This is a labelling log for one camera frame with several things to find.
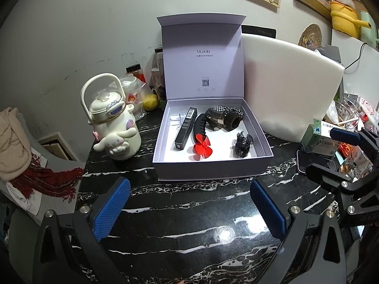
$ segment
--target black marble table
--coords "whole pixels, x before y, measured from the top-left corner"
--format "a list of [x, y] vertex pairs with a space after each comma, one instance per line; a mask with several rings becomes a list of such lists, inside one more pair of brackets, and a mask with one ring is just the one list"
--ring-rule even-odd
[[[129, 160], [112, 161], [91, 150], [77, 208], [124, 176], [131, 184], [129, 200], [100, 243], [130, 283], [251, 283], [279, 245], [250, 198], [253, 177], [159, 182], [152, 158], [161, 120], [162, 112], [154, 111], [137, 122], [142, 145]], [[330, 193], [297, 173], [299, 144], [267, 138], [274, 153], [261, 177], [267, 186], [302, 210], [335, 209]], [[79, 244], [72, 243], [83, 271], [96, 281]]]

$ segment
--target cardboard box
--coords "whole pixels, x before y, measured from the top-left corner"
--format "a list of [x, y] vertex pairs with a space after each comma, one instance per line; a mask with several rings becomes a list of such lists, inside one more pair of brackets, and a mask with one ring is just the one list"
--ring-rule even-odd
[[[164, 110], [153, 165], [159, 180], [188, 181], [237, 178], [263, 174], [273, 157], [261, 127], [243, 99], [244, 65], [241, 24], [245, 16], [192, 13], [159, 17], [162, 26], [167, 105]], [[226, 131], [206, 129], [213, 154], [193, 152], [191, 133], [183, 150], [175, 147], [177, 125], [170, 116], [196, 107], [198, 115], [212, 106], [234, 106], [244, 111], [239, 126]], [[254, 140], [247, 157], [238, 159], [238, 132]]]
[[341, 142], [335, 141], [330, 137], [330, 131], [334, 127], [343, 129], [336, 125], [314, 118], [313, 125], [309, 124], [303, 138], [301, 139], [303, 149], [307, 152], [333, 156], [341, 144]]

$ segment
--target red propeller fan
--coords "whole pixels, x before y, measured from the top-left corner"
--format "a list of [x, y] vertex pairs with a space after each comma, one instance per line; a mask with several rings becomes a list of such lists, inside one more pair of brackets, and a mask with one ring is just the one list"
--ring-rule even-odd
[[193, 146], [195, 153], [203, 156], [204, 158], [208, 158], [213, 152], [213, 150], [209, 147], [209, 145], [211, 145], [211, 142], [209, 142], [208, 137], [205, 137], [205, 140], [203, 140], [203, 136], [198, 133], [195, 138], [198, 141]]

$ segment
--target green kettle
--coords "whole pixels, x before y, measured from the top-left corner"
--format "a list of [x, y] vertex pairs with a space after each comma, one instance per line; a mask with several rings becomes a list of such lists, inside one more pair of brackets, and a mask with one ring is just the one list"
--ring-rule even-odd
[[376, 49], [376, 44], [379, 43], [378, 29], [374, 23], [374, 20], [368, 12], [361, 11], [361, 20], [367, 21], [371, 24], [371, 29], [361, 27], [361, 42], [367, 43], [370, 47]]

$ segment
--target black phone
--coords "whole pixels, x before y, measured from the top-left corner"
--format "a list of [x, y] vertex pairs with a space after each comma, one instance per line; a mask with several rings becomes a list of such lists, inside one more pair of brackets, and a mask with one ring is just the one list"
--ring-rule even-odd
[[331, 159], [301, 150], [296, 152], [296, 168], [299, 174], [306, 175], [306, 168], [311, 163], [316, 163], [333, 171], [337, 171], [335, 162]]

